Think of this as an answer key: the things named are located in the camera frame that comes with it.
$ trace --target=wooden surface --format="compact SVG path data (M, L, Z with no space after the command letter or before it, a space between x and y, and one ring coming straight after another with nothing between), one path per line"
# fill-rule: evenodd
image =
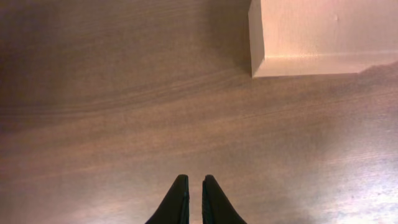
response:
M244 0L0 3L0 223L398 223L398 64L250 78Z

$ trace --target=open box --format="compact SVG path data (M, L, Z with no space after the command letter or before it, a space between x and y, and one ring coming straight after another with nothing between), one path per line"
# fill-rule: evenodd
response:
M398 60L397 0L252 0L253 77L357 73Z

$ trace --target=white box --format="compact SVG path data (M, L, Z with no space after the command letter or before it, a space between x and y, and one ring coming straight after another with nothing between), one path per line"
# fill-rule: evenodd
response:
M398 60L397 0L252 0L253 77L357 73Z

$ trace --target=wood grain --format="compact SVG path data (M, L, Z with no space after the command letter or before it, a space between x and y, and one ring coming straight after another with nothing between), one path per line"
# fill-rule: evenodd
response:
M244 0L0 3L0 223L398 222L398 64L250 78Z

